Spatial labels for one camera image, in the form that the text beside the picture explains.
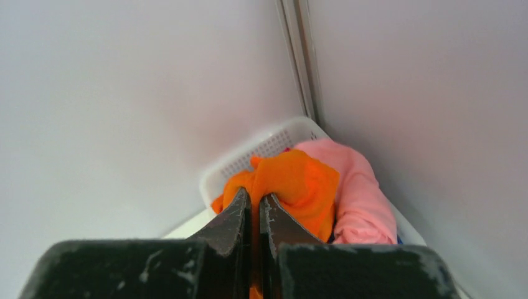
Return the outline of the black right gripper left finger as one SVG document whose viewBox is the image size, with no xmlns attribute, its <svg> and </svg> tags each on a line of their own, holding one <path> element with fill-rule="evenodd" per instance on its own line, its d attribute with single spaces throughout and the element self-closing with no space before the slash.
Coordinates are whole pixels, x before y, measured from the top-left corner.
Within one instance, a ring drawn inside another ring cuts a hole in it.
<svg viewBox="0 0 528 299">
<path fill-rule="evenodd" d="M 38 260 L 21 298 L 247 298 L 246 190 L 186 239 L 66 240 Z"/>
</svg>

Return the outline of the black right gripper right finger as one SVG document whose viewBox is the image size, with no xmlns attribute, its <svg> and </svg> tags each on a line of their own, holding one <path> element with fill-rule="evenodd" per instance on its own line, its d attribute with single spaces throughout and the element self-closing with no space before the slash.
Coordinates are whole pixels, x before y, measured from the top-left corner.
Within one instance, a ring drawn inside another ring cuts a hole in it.
<svg viewBox="0 0 528 299">
<path fill-rule="evenodd" d="M 269 194 L 260 202 L 264 298 L 459 298 L 446 263 L 421 245 L 331 245 Z"/>
</svg>

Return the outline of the orange t shirt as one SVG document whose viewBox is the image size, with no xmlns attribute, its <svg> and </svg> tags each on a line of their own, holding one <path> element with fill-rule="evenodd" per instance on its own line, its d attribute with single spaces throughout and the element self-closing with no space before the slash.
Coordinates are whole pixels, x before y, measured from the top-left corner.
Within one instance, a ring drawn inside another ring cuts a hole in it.
<svg viewBox="0 0 528 299">
<path fill-rule="evenodd" d="M 226 210 L 241 190 L 247 192 L 251 211 L 251 270 L 249 298 L 264 297 L 264 248 L 268 234 L 264 229 L 266 210 L 262 202 L 274 196 L 305 235 L 308 243 L 323 245 L 332 235 L 335 222 L 334 202 L 340 175 L 337 170 L 310 157 L 300 149 L 277 156 L 252 156 L 251 169 L 233 175 L 220 196 L 211 203 L 216 214 Z"/>
</svg>

